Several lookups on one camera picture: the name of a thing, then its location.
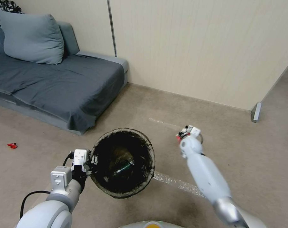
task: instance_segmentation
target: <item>carpet floor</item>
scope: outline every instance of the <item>carpet floor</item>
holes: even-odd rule
[[[83,136],[0,107],[0,227],[15,227],[27,193],[50,190],[50,171],[69,151],[91,149],[116,128],[143,132],[154,147],[156,171],[194,184],[175,138],[186,124],[202,130],[205,153],[234,200],[268,227],[288,228],[288,71],[263,101],[258,123],[251,122],[249,111],[129,84]],[[7,146],[13,142],[17,149]],[[29,197],[25,211],[45,198]],[[157,180],[122,200],[88,179],[73,212],[74,227],[115,228],[150,219],[225,227],[207,200]]]

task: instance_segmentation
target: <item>black and white pillow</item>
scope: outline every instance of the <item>black and white pillow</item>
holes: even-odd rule
[[[0,0],[0,10],[23,14],[21,8],[14,1]]]

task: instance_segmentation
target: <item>clear plastic tape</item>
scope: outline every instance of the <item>clear plastic tape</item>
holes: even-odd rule
[[[205,198],[205,196],[200,192],[197,186],[194,186],[190,183],[184,182],[182,180],[175,179],[171,176],[168,176],[166,174],[159,173],[157,171],[154,172],[154,179],[158,180],[160,182],[163,182],[165,184],[169,184],[171,186],[177,187],[178,189],[181,189],[183,191],[189,192],[191,194],[194,194],[196,196],[200,196]]]

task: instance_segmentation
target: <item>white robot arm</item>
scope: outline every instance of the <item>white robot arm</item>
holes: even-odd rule
[[[73,166],[57,166],[51,172],[52,190],[45,202],[25,213],[16,228],[70,228],[72,211],[90,175],[90,151],[76,149],[71,153]]]
[[[206,157],[197,139],[200,129],[186,126],[177,134],[182,156],[187,159],[191,174],[205,197],[213,205],[218,217],[228,226],[266,228],[255,216],[242,210],[232,199],[230,188],[214,162]]]

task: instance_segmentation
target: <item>gray sofa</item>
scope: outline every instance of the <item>gray sofa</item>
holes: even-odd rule
[[[128,63],[80,51],[71,25],[58,24],[65,43],[61,64],[0,53],[0,106],[82,135],[126,85]]]

